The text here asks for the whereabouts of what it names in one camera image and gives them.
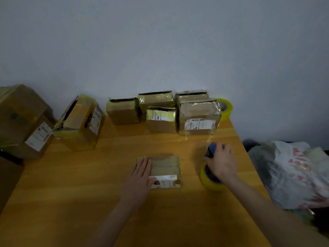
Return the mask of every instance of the torn cardboard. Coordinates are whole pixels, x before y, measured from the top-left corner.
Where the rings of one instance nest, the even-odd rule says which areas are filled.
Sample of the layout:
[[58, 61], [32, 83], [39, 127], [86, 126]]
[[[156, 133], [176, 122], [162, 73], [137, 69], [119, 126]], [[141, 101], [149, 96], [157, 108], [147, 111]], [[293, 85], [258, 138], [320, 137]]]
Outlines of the torn cardboard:
[[179, 104], [183, 101], [205, 100], [205, 99], [209, 99], [209, 94], [208, 91], [206, 90], [177, 92], [175, 95], [177, 107], [179, 107]]
[[151, 132], [176, 133], [177, 108], [148, 107], [146, 124]]
[[138, 94], [139, 106], [144, 118], [148, 107], [175, 107], [176, 103], [171, 91]]
[[138, 110], [137, 98], [110, 99], [106, 103], [106, 112], [114, 125], [139, 123]]
[[0, 214], [24, 171], [21, 159], [0, 151]]
[[0, 148], [17, 158], [41, 158], [54, 137], [52, 135], [53, 128], [54, 124], [45, 116], [41, 116], [31, 132], [27, 135], [24, 142], [18, 144], [6, 144], [0, 146]]
[[151, 188], [180, 188], [181, 186], [181, 171], [179, 157], [149, 157], [152, 162], [152, 169], [149, 176], [156, 177]]
[[94, 98], [79, 95], [68, 106], [53, 135], [73, 151], [96, 147], [105, 115]]
[[33, 89], [0, 87], [0, 145], [24, 142], [42, 115], [51, 119], [52, 109]]
[[213, 134], [220, 116], [217, 99], [183, 101], [180, 104], [179, 135]]

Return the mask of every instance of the left hand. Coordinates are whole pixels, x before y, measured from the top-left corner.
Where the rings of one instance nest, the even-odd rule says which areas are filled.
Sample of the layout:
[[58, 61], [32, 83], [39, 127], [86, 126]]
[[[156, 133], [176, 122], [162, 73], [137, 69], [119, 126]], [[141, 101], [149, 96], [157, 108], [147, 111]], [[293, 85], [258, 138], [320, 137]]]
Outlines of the left hand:
[[148, 179], [152, 163], [148, 158], [143, 158], [129, 176], [121, 197], [120, 203], [136, 210], [146, 200], [152, 184], [157, 180], [155, 177]]

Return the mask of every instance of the yellow tape roll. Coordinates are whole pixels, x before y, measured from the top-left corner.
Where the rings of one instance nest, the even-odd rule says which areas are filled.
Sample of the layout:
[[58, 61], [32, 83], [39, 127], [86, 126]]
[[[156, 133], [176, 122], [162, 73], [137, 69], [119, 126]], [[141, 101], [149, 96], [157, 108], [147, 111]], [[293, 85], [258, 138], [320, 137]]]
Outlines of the yellow tape roll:
[[222, 116], [220, 117], [220, 122], [228, 120], [230, 118], [230, 114], [233, 110], [232, 104], [228, 100], [217, 99], [220, 104], [220, 110], [222, 111]]
[[200, 179], [204, 187], [212, 190], [212, 191], [223, 191], [225, 189], [224, 184], [218, 184], [212, 182], [208, 176], [206, 175], [206, 163], [203, 162], [200, 172]]

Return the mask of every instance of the white wall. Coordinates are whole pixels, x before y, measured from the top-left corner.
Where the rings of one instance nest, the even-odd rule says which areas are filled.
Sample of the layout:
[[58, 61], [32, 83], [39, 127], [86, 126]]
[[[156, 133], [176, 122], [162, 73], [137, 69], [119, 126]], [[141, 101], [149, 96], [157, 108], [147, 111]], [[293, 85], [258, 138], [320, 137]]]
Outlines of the white wall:
[[85, 93], [207, 89], [241, 139], [329, 149], [329, 0], [0, 0], [0, 85], [59, 117]]

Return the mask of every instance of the tape roll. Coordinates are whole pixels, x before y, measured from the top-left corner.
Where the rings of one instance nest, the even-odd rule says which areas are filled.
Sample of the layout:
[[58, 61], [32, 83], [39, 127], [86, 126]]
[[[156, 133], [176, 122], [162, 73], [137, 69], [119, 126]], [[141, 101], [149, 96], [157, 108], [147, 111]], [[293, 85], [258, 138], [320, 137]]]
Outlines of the tape roll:
[[222, 112], [222, 116], [220, 117], [220, 122], [228, 120], [230, 118], [230, 114], [233, 110], [232, 104], [228, 100], [217, 99], [220, 104], [220, 111]]
[[223, 191], [225, 190], [225, 185], [221, 183], [216, 177], [211, 177], [213, 175], [209, 169], [209, 167], [206, 165], [205, 162], [203, 162], [200, 172], [200, 179], [204, 187], [212, 190], [212, 191]]

